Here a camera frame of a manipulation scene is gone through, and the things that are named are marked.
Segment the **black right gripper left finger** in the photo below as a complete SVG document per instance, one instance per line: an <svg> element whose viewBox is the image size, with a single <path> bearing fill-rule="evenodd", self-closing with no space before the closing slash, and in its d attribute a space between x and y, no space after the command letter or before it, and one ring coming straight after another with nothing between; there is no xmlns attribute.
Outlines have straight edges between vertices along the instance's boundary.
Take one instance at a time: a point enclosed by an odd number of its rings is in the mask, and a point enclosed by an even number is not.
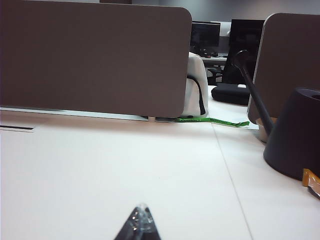
<svg viewBox="0 0 320 240"><path fill-rule="evenodd" d="M142 240L144 230L142 230L145 220L145 204L140 203L136 205L128 218L124 222L123 226L119 230L118 234L114 238L115 240Z"/></svg>

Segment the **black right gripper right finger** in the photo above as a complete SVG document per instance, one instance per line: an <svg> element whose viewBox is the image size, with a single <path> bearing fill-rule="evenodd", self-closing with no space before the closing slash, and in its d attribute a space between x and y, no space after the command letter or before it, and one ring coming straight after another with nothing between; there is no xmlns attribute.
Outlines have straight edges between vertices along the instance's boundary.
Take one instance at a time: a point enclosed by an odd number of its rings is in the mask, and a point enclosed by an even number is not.
<svg viewBox="0 0 320 240"><path fill-rule="evenodd" d="M152 213L146 204L142 205L142 239L143 240L160 240Z"/></svg>

